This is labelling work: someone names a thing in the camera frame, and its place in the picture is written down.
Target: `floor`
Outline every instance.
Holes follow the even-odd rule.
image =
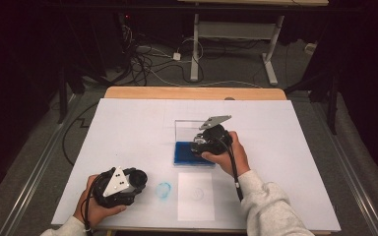
[[[276,88],[285,89],[300,81],[311,58],[303,51],[305,45],[298,41],[289,46],[277,46],[272,59],[279,79]],[[134,78],[130,75],[118,84],[274,88],[267,81],[260,58],[267,46],[265,41],[206,42],[200,60],[203,80],[193,84],[185,82],[189,78],[190,65],[184,61],[190,60],[189,53],[182,54],[182,62],[169,62],[173,50],[159,44],[146,44],[139,51],[146,53],[147,58],[134,64]],[[144,73],[139,74],[141,63],[152,65],[151,73],[146,77]],[[108,70],[109,79],[120,74],[115,69]],[[69,162],[74,163],[92,122],[95,103],[106,91],[89,78],[84,78],[84,84],[86,92],[83,95],[70,94],[70,112],[62,124],[57,124],[59,103],[58,97],[54,97],[52,108],[31,131],[0,185],[0,235],[39,235],[52,227],[52,215],[72,170]],[[342,227],[341,232],[333,235],[378,235],[378,168],[350,122],[341,95],[336,136],[327,128],[324,102],[311,103],[307,91],[293,92],[288,99],[293,103]],[[103,230],[97,232],[97,235],[105,234]],[[117,235],[125,236],[146,234],[158,235],[154,232],[117,232]]]

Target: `white sleeve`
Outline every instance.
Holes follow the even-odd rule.
[[[244,199],[241,202],[247,217],[247,234],[313,235],[305,228],[289,204],[287,194],[275,183],[263,183],[256,171],[238,177]]]
[[[86,236],[85,225],[76,217],[70,216],[59,229],[47,229],[41,236]]]

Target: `person's right hand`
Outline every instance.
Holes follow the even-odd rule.
[[[245,153],[244,147],[238,139],[237,133],[230,131],[229,135],[232,137],[232,152],[234,154],[235,165],[237,166],[237,174],[240,176],[250,170],[247,154]],[[214,155],[210,152],[204,151],[202,152],[201,156],[208,161],[220,165],[220,168],[222,168],[223,171],[230,174],[232,177],[234,176],[232,173],[231,159],[229,158],[227,151],[219,155]]]

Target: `table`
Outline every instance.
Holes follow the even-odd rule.
[[[236,100],[223,100],[229,97]],[[89,175],[122,165],[143,169],[149,182],[126,213],[106,219],[101,228],[243,231],[245,222],[229,175],[219,167],[179,168],[171,161],[175,120],[207,119],[208,114],[222,115],[229,111],[233,112],[232,118],[223,125],[236,130],[249,156],[255,156],[249,158],[250,166],[265,181],[282,186],[292,206],[314,233],[339,231],[291,103],[276,88],[109,88],[99,103],[52,224],[64,223],[74,210],[83,191],[78,183],[85,182]],[[212,196],[207,194],[211,193],[208,187],[203,188],[206,196],[211,196],[212,203],[208,202],[208,206],[213,208],[209,214],[213,219],[177,220],[181,216],[177,209],[178,195],[185,188],[180,183],[183,174],[206,176],[202,183],[214,186],[209,189]],[[171,186],[166,200],[157,195],[158,186],[163,183]]]
[[[301,7],[327,6],[328,0],[180,0],[192,2],[197,6],[202,3],[226,3],[226,4],[248,4],[248,5],[297,5]],[[272,56],[278,42],[279,33],[282,29],[284,16],[278,16],[274,24],[253,24],[253,23],[229,23],[229,22],[201,22],[199,14],[195,14],[193,33],[193,56],[191,64],[191,81],[198,81],[199,37],[224,37],[224,38],[246,38],[246,39],[269,39],[269,50],[262,53],[263,64],[272,86],[278,84],[275,70],[272,66]]]

